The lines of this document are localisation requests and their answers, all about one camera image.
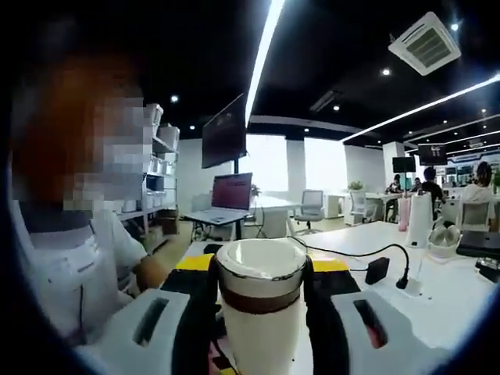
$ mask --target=black ceiling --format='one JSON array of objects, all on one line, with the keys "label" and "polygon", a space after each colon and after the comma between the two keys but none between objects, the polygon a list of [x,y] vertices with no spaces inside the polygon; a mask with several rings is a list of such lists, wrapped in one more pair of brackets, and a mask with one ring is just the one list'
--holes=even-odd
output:
[{"label": "black ceiling", "polygon": [[[242,92],[248,91],[271,0],[219,0],[198,4],[151,2],[147,102],[164,109],[163,121],[181,128],[181,137],[200,137],[199,128]],[[425,13],[445,25],[459,23],[462,56],[428,76],[388,51]],[[266,59],[253,115],[283,116],[366,129],[500,72],[498,21],[492,3],[420,0],[287,0]],[[384,68],[390,76],[380,74]],[[336,99],[319,112],[309,108],[328,90]],[[179,102],[170,103],[178,95]],[[333,104],[340,110],[334,111]],[[378,145],[455,127],[500,113],[500,83],[397,120],[355,137],[348,145]],[[303,126],[251,123],[250,131],[303,135]],[[498,119],[457,130],[458,137],[500,130]],[[448,142],[455,131],[430,137]],[[342,139],[351,133],[310,127],[313,137]],[[497,134],[482,141],[494,140]],[[451,144],[450,149],[464,148]]]}]

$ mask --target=cup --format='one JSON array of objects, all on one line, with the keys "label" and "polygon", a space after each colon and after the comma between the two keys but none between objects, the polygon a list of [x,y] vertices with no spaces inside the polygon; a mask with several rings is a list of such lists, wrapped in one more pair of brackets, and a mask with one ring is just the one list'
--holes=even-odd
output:
[{"label": "cup", "polygon": [[244,375],[290,372],[298,340],[304,251],[288,241],[249,239],[216,254],[227,336]]}]

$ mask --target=person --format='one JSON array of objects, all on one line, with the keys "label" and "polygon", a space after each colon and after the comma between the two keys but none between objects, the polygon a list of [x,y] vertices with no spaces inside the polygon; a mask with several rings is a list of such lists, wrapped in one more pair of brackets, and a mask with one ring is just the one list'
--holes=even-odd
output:
[{"label": "person", "polygon": [[498,219],[495,213],[496,200],[493,191],[489,188],[491,183],[491,166],[487,162],[481,162],[477,166],[477,183],[466,187],[460,197],[460,206],[464,202],[490,202],[488,208],[488,221],[490,231],[498,231]]},{"label": "person", "polygon": [[399,176],[399,174],[395,174],[394,180],[391,182],[389,187],[387,189],[385,189],[385,193],[386,194],[402,193],[401,184],[399,182],[400,180],[401,180],[401,176]]},{"label": "person", "polygon": [[415,184],[413,185],[412,191],[415,192],[421,188],[422,188],[422,182],[420,182],[420,178],[415,177]]},{"label": "person", "polygon": [[[398,194],[402,193],[400,181],[401,177],[399,174],[394,175],[394,180],[391,182],[389,187],[385,189],[385,194]],[[386,204],[385,217],[388,217],[389,211],[392,211],[392,215],[388,218],[389,221],[395,222],[396,216],[398,215],[398,200],[392,199]]]},{"label": "person", "polygon": [[103,205],[141,193],[152,130],[130,110],[142,98],[123,56],[75,52],[45,68],[13,105],[10,209],[38,305],[66,343],[85,345],[132,300],[119,274],[142,291],[168,274]]},{"label": "person", "polygon": [[432,166],[428,166],[423,171],[423,178],[425,178],[425,181],[422,183],[422,191],[430,193],[430,200],[432,201],[432,216],[433,220],[436,220],[438,218],[438,214],[435,212],[436,201],[439,200],[442,203],[445,203],[446,198],[441,190],[441,187],[434,182],[436,179],[436,170]]}]

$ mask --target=floor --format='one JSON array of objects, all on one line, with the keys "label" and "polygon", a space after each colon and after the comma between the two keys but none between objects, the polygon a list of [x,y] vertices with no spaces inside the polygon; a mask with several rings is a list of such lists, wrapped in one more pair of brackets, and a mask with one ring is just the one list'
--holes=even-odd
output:
[{"label": "floor", "polygon": [[[305,223],[297,224],[293,221],[295,230],[305,229]],[[346,228],[344,224],[344,219],[342,217],[337,219],[325,219],[318,223],[312,223],[313,229],[319,229],[323,232],[328,232],[331,230],[338,230]],[[163,264],[166,269],[170,272],[175,265],[182,259],[184,253],[188,250],[189,244],[191,243],[191,222],[180,221],[179,222],[179,234],[175,236],[174,239],[169,240],[158,251],[153,255],[155,256],[161,264]]]}]

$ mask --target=pink bottle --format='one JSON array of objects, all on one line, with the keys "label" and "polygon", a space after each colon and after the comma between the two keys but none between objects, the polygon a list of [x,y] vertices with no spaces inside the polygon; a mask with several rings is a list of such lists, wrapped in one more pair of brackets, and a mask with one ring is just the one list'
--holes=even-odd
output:
[{"label": "pink bottle", "polygon": [[398,229],[400,232],[406,232],[409,225],[409,212],[411,209],[411,200],[410,198],[400,198],[398,199],[398,208],[399,208],[399,223]]}]

